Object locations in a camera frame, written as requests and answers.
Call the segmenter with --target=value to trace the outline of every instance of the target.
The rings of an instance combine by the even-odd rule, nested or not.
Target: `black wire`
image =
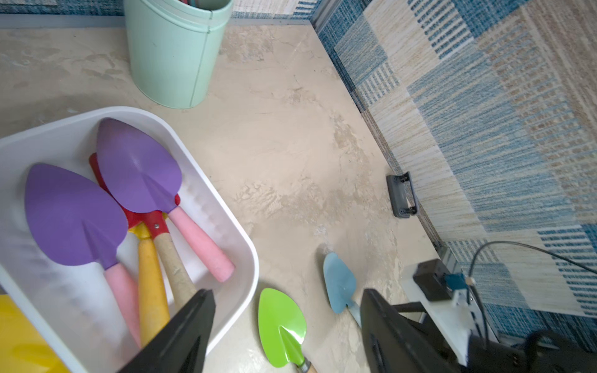
[[[475,296],[475,300],[479,304],[479,310],[481,310],[481,315],[483,316],[483,327],[484,327],[484,331],[485,331],[485,350],[486,350],[489,347],[489,326],[487,326],[487,317],[485,315],[485,307],[483,306],[483,302],[481,301],[479,292],[477,292],[477,287],[475,285],[471,285],[469,288],[473,292],[473,295]]]
[[[572,259],[568,259],[566,257],[563,257],[561,255],[558,254],[554,254],[552,252],[549,252],[547,250],[538,248],[536,246],[532,246],[532,245],[527,245],[525,243],[520,243],[520,242],[514,242],[514,241],[491,241],[491,242],[487,242],[484,243],[483,245],[481,245],[481,247],[479,247],[477,249],[477,251],[475,252],[475,255],[473,256],[473,260],[470,262],[470,268],[469,268],[469,277],[472,278],[473,276],[473,268],[475,267],[475,262],[477,261],[477,257],[479,256],[479,253],[481,252],[481,250],[483,250],[484,248],[486,248],[487,246],[493,244],[493,243],[508,243],[510,245],[516,245],[516,246],[522,246],[522,247],[526,247],[529,249],[533,249],[533,250],[537,250],[540,252],[543,252],[545,254],[549,254],[553,257],[556,257],[558,259],[567,261],[570,264],[573,264],[575,266],[579,266],[584,270],[587,270],[589,272],[592,272],[594,274],[597,275],[597,270],[594,270],[592,268],[589,268],[583,264],[577,263]],[[466,291],[466,301],[468,304],[470,304],[470,291],[473,292],[473,296],[475,297],[475,300],[477,302],[477,304],[479,305],[479,310],[481,310],[481,315],[483,316],[483,324],[485,325],[485,349],[487,349],[487,347],[489,346],[489,333],[488,333],[488,327],[487,327],[487,316],[485,315],[485,307],[483,306],[483,303],[481,302],[481,297],[479,296],[479,292],[477,291],[477,288],[475,287],[475,285],[470,285]]]

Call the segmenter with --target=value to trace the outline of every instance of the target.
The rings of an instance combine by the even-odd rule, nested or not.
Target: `purple trowel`
[[[127,234],[120,206],[93,181],[67,169],[36,164],[25,185],[25,213],[31,234],[42,251],[65,266],[97,261],[118,307],[139,343],[137,284],[116,259]]]
[[[123,207],[166,212],[212,275],[220,282],[230,278],[234,264],[174,203],[182,172],[166,148],[137,128],[104,118],[97,132],[97,163],[110,193]]]

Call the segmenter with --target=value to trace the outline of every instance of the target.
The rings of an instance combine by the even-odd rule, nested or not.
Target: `mint green bucket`
[[[207,95],[232,0],[124,0],[131,73],[160,105],[187,109]]]

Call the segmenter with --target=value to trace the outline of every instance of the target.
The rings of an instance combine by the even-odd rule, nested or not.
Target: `marble countertop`
[[[106,106],[166,120],[253,240],[261,289],[290,295],[320,373],[368,372],[348,312],[331,310],[323,256],[335,251],[364,288],[407,302],[402,268],[437,257],[418,219],[398,220],[381,151],[310,26],[229,26],[210,93],[193,109],[133,84],[124,29],[0,30],[0,137]],[[204,372],[293,372],[269,365],[254,301],[207,356]]]

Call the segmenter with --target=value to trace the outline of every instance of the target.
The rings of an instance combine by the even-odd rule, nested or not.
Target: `wall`
[[[319,37],[438,251],[467,269],[519,241],[597,269],[593,1],[342,0]],[[497,245],[475,278],[499,332],[597,350],[597,276]]]
[[[310,19],[321,0],[236,0],[234,18]],[[0,13],[122,16],[122,0],[0,0]]]

